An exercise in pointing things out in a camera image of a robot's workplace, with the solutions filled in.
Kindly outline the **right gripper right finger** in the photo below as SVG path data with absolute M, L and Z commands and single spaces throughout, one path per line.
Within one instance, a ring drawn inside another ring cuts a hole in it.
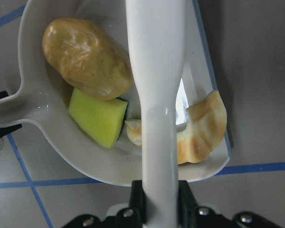
M 179 181 L 179 223 L 182 228 L 278 228 L 276 223 L 251 211 L 242 211 L 232 219 L 197 203 L 187 181 Z

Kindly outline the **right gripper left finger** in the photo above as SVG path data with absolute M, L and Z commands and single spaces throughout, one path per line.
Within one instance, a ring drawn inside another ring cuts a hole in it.
M 134 180 L 128 207 L 118 210 L 116 215 L 100 220 L 97 216 L 83 214 L 64 225 L 65 228 L 142 228 L 146 222 L 145 194 L 142 181 Z

